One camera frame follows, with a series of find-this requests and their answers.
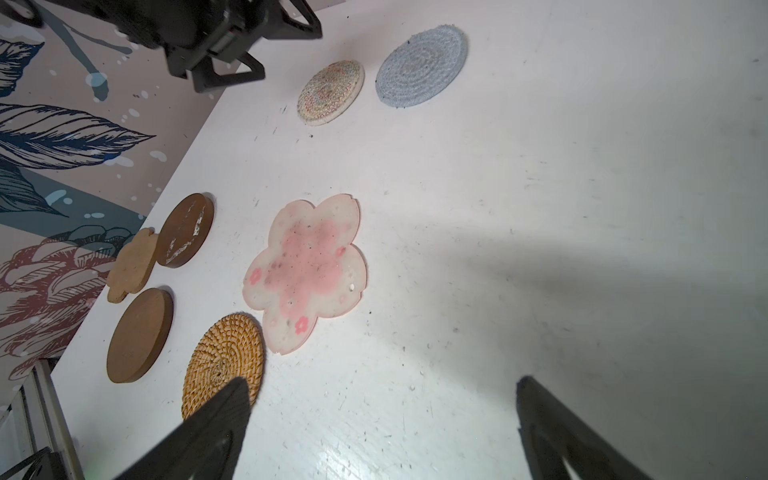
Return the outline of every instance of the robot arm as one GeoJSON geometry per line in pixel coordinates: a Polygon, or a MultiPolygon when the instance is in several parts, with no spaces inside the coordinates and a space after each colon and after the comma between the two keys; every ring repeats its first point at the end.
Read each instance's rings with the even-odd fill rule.
{"type": "MultiPolygon", "coordinates": [[[[12,0],[31,12],[24,16],[0,0],[0,14],[36,28],[43,26],[33,0],[12,0]]],[[[51,0],[115,25],[130,41],[165,51],[168,71],[205,92],[263,80],[264,66],[248,50],[259,38],[322,38],[323,30],[306,0],[290,0],[307,23],[292,19],[278,0],[51,0]],[[218,75],[213,58],[239,60],[250,71],[218,75]]]]}

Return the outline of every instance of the woven coaster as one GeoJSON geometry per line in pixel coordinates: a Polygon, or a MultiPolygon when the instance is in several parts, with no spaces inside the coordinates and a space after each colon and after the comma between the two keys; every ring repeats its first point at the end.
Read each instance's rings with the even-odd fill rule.
{"type": "Polygon", "coordinates": [[[299,117],[307,125],[327,124],[341,115],[357,98],[365,71],[358,61],[328,65],[312,77],[299,95],[299,117]]]}
{"type": "Polygon", "coordinates": [[[225,316],[206,332],[192,354],[184,378],[181,416],[188,419],[238,376],[248,382],[248,396],[253,406],[263,367],[264,347],[256,324],[241,313],[225,316]]]}
{"type": "Polygon", "coordinates": [[[376,93],[390,107],[418,105],[447,87],[466,58],[467,40],[458,28],[423,31],[389,54],[376,75],[376,93]]]}

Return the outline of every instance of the pink flower-shaped coaster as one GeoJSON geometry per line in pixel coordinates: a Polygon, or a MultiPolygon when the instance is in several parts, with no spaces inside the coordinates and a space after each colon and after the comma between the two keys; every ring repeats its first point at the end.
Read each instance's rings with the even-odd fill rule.
{"type": "Polygon", "coordinates": [[[317,317],[349,312],[366,288],[366,264],[352,240],[360,210],[349,195],[325,199],[317,208],[297,200],[270,228],[267,248],[250,264],[243,298],[264,310],[266,346],[274,353],[299,348],[317,317]]]}

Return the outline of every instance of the pink flower pattern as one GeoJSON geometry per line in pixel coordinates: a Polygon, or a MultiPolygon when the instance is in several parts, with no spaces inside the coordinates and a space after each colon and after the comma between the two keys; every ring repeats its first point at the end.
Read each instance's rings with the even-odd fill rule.
{"type": "Polygon", "coordinates": [[[267,249],[243,279],[243,298],[264,310],[266,345],[275,353],[299,348],[317,318],[349,312],[366,288],[366,265],[352,241],[360,212],[349,195],[317,208],[298,200],[286,205],[270,228],[267,249]]]}
{"type": "Polygon", "coordinates": [[[9,380],[64,351],[132,237],[124,228],[87,225],[23,248],[0,266],[0,356],[22,359],[9,380]]]}

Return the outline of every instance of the coaster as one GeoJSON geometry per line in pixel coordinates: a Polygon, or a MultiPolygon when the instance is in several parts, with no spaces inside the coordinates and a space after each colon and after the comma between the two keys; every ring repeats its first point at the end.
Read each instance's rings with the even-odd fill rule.
{"type": "Polygon", "coordinates": [[[311,126],[338,117],[360,93],[365,71],[358,61],[343,60],[319,71],[299,95],[299,117],[311,126]]]}
{"type": "Polygon", "coordinates": [[[120,250],[107,276],[107,301],[120,303],[129,293],[139,293],[154,267],[157,238],[151,228],[143,228],[120,250]]]}
{"type": "Polygon", "coordinates": [[[157,239],[157,262],[176,268],[190,261],[203,246],[214,223],[214,202],[191,194],[170,212],[157,239]]]}
{"type": "Polygon", "coordinates": [[[225,316],[206,332],[192,354],[184,378],[181,416],[188,419],[238,376],[248,382],[253,406],[263,367],[264,347],[256,324],[242,313],[225,316]]]}
{"type": "Polygon", "coordinates": [[[462,70],[467,40],[452,25],[413,35],[384,61],[376,75],[376,93],[390,107],[412,107],[429,100],[462,70]]]}
{"type": "Polygon", "coordinates": [[[326,198],[315,208],[297,200],[275,217],[266,250],[243,279],[243,299],[264,310],[266,346],[285,355],[298,349],[319,316],[333,318],[357,305],[368,279],[352,241],[360,209],[350,195],[326,198]]]}
{"type": "Polygon", "coordinates": [[[160,355],[173,318],[174,301],[168,292],[150,288],[137,296],[109,342],[109,379],[115,383],[139,380],[160,355]]]}

